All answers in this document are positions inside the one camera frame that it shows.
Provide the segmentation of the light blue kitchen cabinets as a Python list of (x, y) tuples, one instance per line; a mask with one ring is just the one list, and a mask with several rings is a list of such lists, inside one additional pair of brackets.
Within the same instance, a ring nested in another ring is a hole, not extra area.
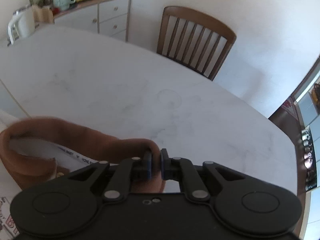
[(319, 84), (319, 74), (308, 82), (305, 88), (293, 98), (302, 126), (310, 131), (313, 140), (316, 141), (319, 139), (319, 106), (313, 92), (314, 84)]

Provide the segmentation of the brown wooden slatted chair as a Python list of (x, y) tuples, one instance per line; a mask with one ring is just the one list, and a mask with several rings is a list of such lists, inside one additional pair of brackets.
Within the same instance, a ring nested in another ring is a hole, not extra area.
[(191, 8), (167, 6), (156, 52), (213, 81), (235, 42), (235, 32), (220, 20)]

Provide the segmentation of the white electric kettle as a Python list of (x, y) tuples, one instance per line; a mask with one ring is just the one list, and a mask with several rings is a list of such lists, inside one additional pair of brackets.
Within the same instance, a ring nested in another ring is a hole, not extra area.
[(28, 4), (17, 9), (8, 23), (8, 37), (10, 44), (16, 39), (29, 37), (35, 31), (35, 20), (32, 5)]

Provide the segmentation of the mint green mug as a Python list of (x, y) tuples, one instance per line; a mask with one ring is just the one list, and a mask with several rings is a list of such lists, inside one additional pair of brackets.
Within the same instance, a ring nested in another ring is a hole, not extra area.
[(75, 2), (76, 0), (53, 0), (53, 7), (60, 9), (60, 11), (65, 11)]

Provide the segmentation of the white polo shirt brown collar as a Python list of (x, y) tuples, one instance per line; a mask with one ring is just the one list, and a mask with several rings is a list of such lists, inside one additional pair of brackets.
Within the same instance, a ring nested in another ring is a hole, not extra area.
[(118, 139), (57, 118), (20, 120), (1, 111), (1, 239), (14, 239), (18, 230), (10, 214), (16, 194), (64, 176), (97, 161), (118, 164), (152, 154), (152, 178), (137, 182), (135, 192), (161, 193), (160, 149), (149, 139)]

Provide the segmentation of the wooden knife block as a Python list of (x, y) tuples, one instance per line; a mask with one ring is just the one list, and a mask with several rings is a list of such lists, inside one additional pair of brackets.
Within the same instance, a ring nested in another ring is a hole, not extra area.
[(53, 12), (49, 8), (41, 8), (38, 5), (32, 5), (32, 11), (35, 22), (54, 24)]

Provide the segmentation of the white wood-top sideboard cabinet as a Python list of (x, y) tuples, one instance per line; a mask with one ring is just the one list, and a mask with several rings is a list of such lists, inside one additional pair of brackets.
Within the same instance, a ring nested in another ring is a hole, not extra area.
[(87, 0), (54, 16), (54, 23), (126, 42), (131, 0)]

